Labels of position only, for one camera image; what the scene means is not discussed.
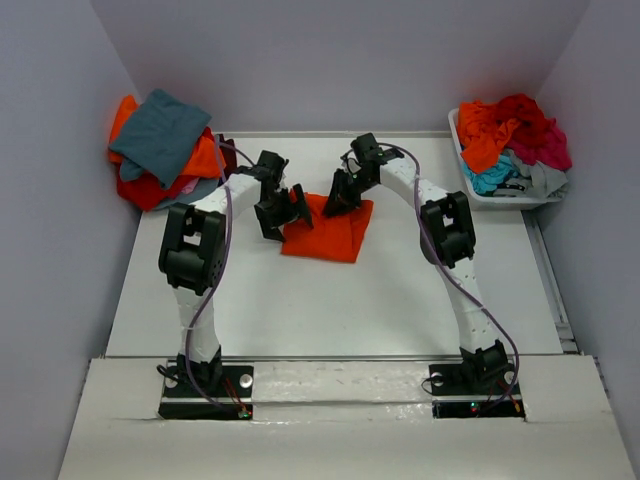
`light blue cloth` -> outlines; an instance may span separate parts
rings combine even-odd
[[[196,183],[193,192],[181,193],[176,198],[165,198],[158,205],[153,207],[153,209],[162,210],[163,208],[170,207],[174,203],[192,203],[196,200],[200,200],[213,192],[221,181],[222,180],[219,178],[201,178],[198,180],[198,183]]]
[[[515,177],[518,172],[511,163],[509,155],[500,155],[498,163],[482,173],[474,173],[466,163],[463,162],[462,169],[473,185],[473,190],[480,194],[486,195],[493,192],[498,185],[504,183],[505,180]]]
[[[124,155],[120,179],[130,182],[151,172],[165,190],[191,157],[211,115],[155,89],[131,114],[109,149]]]

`gray wall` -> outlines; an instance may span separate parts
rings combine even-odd
[[[593,0],[538,96],[570,141],[573,191],[540,214],[579,345],[598,355],[640,473],[640,3]]]
[[[134,91],[91,5],[0,6],[0,478],[54,479],[137,225],[105,160]]]
[[[93,0],[139,92],[220,130],[445,129],[460,100],[534,95],[588,0]]]

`white table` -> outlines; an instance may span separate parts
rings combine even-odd
[[[421,362],[259,362],[253,421],[164,421],[156,363],[92,362],[60,480],[634,478],[590,357],[523,357],[526,422],[434,420]]]
[[[253,159],[261,150],[291,159],[287,184],[329,193],[353,136],[236,137]],[[462,189],[450,138],[385,138],[412,151],[423,175]],[[412,210],[377,187],[374,213],[355,265],[280,255],[253,211],[233,226],[228,268],[214,297],[226,356],[350,357],[458,355],[453,310],[422,256]],[[142,216],[107,356],[173,356],[180,341],[175,299],[158,270],[166,213]],[[484,300],[521,353],[562,353],[554,318],[519,211],[473,212],[476,273]]]

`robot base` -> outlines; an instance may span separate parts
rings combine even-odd
[[[169,360],[166,365],[167,373],[175,376],[177,366],[175,360]],[[225,408],[220,409],[202,398],[188,383],[177,383],[165,378],[162,386],[162,398],[158,408],[158,415],[166,420],[251,420],[253,418],[253,365],[224,365],[223,381],[229,379],[238,394],[240,401],[246,407],[246,414],[229,397],[224,385],[220,382],[213,391],[205,392],[221,403]]]

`robotic arm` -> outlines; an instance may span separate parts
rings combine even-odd
[[[360,206],[361,194],[375,185],[384,185],[410,206],[415,201],[416,166],[395,148],[383,150],[372,134],[351,144],[355,160],[345,155],[343,168],[333,177],[324,214],[341,215]],[[293,187],[295,200],[281,185],[287,161],[263,151],[257,165],[240,167],[226,185],[231,192],[233,217],[254,206],[265,238],[284,241],[279,227],[303,218],[312,227],[311,215],[300,185]],[[447,193],[426,179],[419,180],[420,221],[433,245],[421,248],[427,260],[442,265],[438,269],[451,300],[460,335],[462,363],[450,365],[443,373],[446,383],[463,385],[467,391],[483,391],[510,369],[504,346],[485,314],[446,278],[480,298],[473,270],[475,233],[468,201],[462,192]],[[179,304],[183,328],[178,371],[184,374],[185,342],[190,322],[202,302],[205,290],[219,281],[225,251],[225,220],[228,212],[224,189],[217,189],[193,205],[171,208],[160,253],[160,270],[167,275]],[[184,237],[200,234],[199,245]],[[222,376],[221,347],[213,324],[211,303],[191,331],[190,360],[198,384],[213,391]]]

